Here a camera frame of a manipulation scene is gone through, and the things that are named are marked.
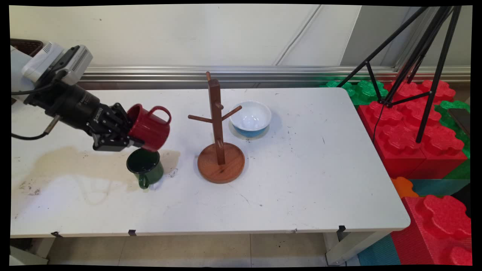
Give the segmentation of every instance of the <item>wooden mug tree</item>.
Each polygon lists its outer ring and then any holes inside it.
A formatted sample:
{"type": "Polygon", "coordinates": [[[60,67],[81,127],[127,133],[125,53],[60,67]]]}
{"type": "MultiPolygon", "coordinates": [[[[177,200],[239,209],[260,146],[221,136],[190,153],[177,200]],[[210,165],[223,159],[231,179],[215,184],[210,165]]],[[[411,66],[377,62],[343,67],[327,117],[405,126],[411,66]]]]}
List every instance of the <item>wooden mug tree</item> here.
{"type": "Polygon", "coordinates": [[[192,120],[209,122],[213,124],[214,144],[204,148],[198,157],[198,169],[201,175],[208,181],[223,184],[236,179],[244,168],[243,152],[231,143],[223,141],[222,121],[241,110],[236,107],[228,114],[221,117],[221,87],[217,79],[211,79],[211,74],[206,72],[208,79],[209,104],[211,106],[211,118],[203,118],[193,115],[187,117],[192,120]]]}

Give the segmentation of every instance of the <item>blue bowl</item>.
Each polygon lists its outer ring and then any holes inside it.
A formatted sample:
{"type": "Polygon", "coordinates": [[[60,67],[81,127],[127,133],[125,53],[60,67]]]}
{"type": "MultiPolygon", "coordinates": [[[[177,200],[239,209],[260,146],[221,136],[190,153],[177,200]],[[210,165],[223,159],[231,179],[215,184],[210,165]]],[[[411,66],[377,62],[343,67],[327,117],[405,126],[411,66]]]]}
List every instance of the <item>blue bowl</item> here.
{"type": "Polygon", "coordinates": [[[245,130],[242,130],[242,129],[234,126],[234,125],[233,125],[233,127],[236,130],[236,132],[240,133],[240,135],[245,136],[245,137],[259,136],[260,134],[262,134],[266,130],[266,127],[261,129],[261,130],[258,130],[258,131],[245,131],[245,130]]]}
{"type": "Polygon", "coordinates": [[[242,109],[229,117],[238,133],[245,137],[255,137],[263,133],[271,121],[271,111],[267,106],[256,101],[245,101],[233,107],[242,109]]]}

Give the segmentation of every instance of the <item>floor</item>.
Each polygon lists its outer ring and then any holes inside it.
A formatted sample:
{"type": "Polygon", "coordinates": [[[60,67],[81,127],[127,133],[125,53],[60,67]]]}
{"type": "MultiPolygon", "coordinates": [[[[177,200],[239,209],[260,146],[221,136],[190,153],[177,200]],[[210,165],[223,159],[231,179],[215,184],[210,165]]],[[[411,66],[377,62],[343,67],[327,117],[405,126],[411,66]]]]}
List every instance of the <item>floor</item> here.
{"type": "Polygon", "coordinates": [[[327,266],[325,253],[322,233],[81,237],[56,238],[48,259],[77,265],[314,267],[327,266]]]}

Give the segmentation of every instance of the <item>white table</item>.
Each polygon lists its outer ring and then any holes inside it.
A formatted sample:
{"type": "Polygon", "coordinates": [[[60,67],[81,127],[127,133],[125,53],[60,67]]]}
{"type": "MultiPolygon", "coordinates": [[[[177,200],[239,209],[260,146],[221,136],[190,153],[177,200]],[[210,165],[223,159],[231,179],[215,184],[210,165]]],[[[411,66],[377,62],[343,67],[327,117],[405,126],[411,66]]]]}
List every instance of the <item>white table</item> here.
{"type": "MultiPolygon", "coordinates": [[[[125,166],[133,147],[96,152],[83,131],[59,123],[36,141],[12,138],[11,238],[71,236],[353,232],[327,253],[344,261],[393,230],[409,226],[383,164],[341,88],[222,89],[228,112],[243,100],[272,111],[266,133],[247,139],[223,122],[224,140],[246,158],[228,184],[204,180],[197,156],[213,143],[208,92],[91,91],[102,103],[167,107],[173,121],[160,150],[165,174],[141,190],[125,166]]],[[[51,118],[39,107],[12,106],[12,132],[41,134],[51,118]]]]}

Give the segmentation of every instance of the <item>white bowl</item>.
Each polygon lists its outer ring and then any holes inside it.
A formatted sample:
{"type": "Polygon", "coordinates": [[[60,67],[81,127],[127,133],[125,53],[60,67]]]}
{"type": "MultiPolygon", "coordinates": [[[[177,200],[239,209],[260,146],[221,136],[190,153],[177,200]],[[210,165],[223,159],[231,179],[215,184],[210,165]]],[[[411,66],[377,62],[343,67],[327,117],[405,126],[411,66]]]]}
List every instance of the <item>white bowl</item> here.
{"type": "Polygon", "coordinates": [[[267,106],[256,101],[238,103],[234,108],[242,106],[242,109],[229,117],[234,127],[244,131],[259,131],[269,125],[271,111],[267,106]]]}

